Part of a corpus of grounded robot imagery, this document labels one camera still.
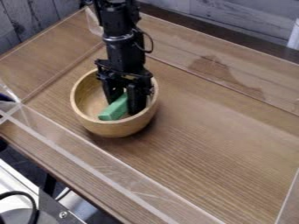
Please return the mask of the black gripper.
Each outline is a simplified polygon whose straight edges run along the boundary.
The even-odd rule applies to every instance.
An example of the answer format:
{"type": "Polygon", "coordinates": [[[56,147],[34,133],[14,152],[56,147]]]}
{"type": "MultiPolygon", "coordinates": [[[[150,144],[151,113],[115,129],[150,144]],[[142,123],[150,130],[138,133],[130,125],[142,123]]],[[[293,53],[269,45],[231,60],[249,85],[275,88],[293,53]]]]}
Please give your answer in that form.
{"type": "Polygon", "coordinates": [[[127,34],[103,34],[107,59],[98,59],[98,79],[102,81],[107,103],[111,104],[127,91],[128,114],[138,114],[147,104],[153,89],[153,74],[146,69],[145,33],[130,31],[127,34]]]}

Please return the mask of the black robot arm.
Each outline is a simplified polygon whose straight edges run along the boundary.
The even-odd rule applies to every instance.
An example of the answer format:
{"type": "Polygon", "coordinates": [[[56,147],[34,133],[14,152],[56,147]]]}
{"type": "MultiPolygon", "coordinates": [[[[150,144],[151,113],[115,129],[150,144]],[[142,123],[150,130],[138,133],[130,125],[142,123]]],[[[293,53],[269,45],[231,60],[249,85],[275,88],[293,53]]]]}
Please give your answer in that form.
{"type": "Polygon", "coordinates": [[[153,73],[146,69],[146,32],[136,26],[141,18],[136,0],[94,0],[98,22],[103,28],[107,59],[96,59],[107,103],[127,94],[127,111],[132,116],[147,104],[153,93],[153,73]]]}

